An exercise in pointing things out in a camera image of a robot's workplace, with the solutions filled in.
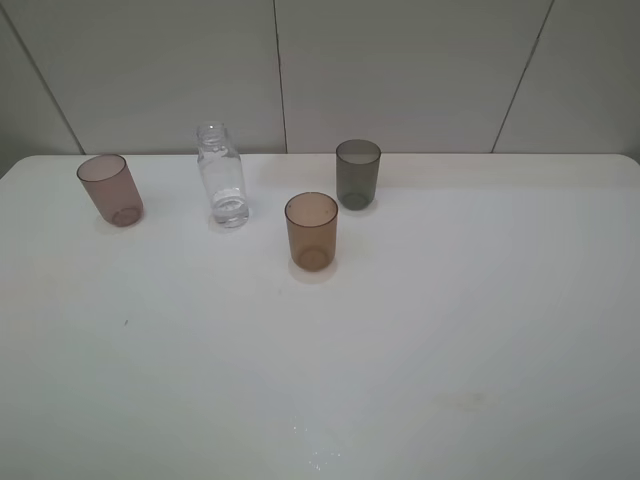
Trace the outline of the pink translucent plastic cup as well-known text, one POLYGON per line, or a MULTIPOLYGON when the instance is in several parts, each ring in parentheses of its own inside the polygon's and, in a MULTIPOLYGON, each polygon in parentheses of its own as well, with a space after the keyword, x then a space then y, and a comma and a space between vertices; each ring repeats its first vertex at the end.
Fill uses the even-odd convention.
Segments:
POLYGON ((85 160, 76 175, 101 217, 124 228, 142 219, 144 205, 126 159, 120 155, 99 155, 85 160))

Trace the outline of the amber translucent plastic cup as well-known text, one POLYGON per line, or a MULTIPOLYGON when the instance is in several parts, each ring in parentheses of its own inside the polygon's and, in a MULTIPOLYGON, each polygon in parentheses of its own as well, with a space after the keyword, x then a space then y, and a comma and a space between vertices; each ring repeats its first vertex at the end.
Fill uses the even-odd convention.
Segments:
POLYGON ((316 272, 335 258, 339 208, 330 196, 304 192, 284 207, 291 259, 301 269, 316 272))

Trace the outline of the clear plastic water bottle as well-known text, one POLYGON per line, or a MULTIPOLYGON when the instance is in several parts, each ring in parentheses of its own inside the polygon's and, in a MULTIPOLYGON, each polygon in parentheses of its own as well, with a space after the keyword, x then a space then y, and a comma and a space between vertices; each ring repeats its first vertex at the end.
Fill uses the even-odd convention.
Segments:
POLYGON ((241 156, 222 122, 206 122, 196 132, 197 165, 213 220, 224 228, 249 219, 241 156))

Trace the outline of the grey translucent plastic cup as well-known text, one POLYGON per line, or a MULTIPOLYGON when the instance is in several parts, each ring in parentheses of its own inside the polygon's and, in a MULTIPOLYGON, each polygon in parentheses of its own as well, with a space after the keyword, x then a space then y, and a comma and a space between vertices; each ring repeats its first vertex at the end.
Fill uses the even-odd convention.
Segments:
POLYGON ((373 202, 380 160, 380 148, 368 140, 347 140, 336 148, 336 194, 346 209, 364 210, 373 202))

